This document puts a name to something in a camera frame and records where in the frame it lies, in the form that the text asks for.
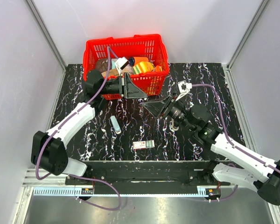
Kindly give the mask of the red white staple box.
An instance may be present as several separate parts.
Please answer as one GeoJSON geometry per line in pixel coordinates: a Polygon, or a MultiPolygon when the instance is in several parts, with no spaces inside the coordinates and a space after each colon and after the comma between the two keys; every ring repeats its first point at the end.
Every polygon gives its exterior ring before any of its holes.
{"type": "Polygon", "coordinates": [[[147,148],[153,148],[153,147],[155,147],[154,140],[133,142],[133,149],[134,150],[147,149],[147,148]]]}

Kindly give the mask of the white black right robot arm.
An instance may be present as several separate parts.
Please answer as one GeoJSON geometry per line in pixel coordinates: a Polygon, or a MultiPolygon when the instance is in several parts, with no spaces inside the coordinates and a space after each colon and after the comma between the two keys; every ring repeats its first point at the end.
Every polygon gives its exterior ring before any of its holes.
{"type": "Polygon", "coordinates": [[[156,119],[169,116],[175,127],[185,127],[192,141],[202,148],[233,161],[240,168],[228,167],[220,162],[212,162],[203,173],[203,180],[209,185],[229,182],[251,189],[263,200],[280,205],[280,159],[262,156],[240,143],[211,124],[211,113],[204,105],[193,105],[185,109],[176,96],[161,100],[149,100],[143,107],[156,119]]]}

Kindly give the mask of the white silver staple remover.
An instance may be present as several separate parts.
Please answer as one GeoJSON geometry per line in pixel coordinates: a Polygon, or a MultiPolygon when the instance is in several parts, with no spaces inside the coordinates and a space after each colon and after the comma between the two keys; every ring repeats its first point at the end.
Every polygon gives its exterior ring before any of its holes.
{"type": "Polygon", "coordinates": [[[115,116],[110,117],[110,121],[116,134],[121,134],[121,128],[115,116]]]}

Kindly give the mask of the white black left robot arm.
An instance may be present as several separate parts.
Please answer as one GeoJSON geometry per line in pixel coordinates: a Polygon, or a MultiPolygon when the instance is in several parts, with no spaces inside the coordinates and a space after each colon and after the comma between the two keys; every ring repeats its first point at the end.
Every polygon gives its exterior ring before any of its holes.
{"type": "Polygon", "coordinates": [[[103,109],[106,94],[119,94],[123,98],[147,98],[147,94],[137,87],[128,73],[108,80],[99,70],[87,73],[82,82],[83,98],[75,109],[61,122],[46,132],[38,131],[33,136],[31,162],[35,165],[36,178],[41,180],[39,169],[49,175],[74,175],[85,185],[91,181],[92,174],[87,165],[67,155],[66,148],[75,134],[103,109]]]}

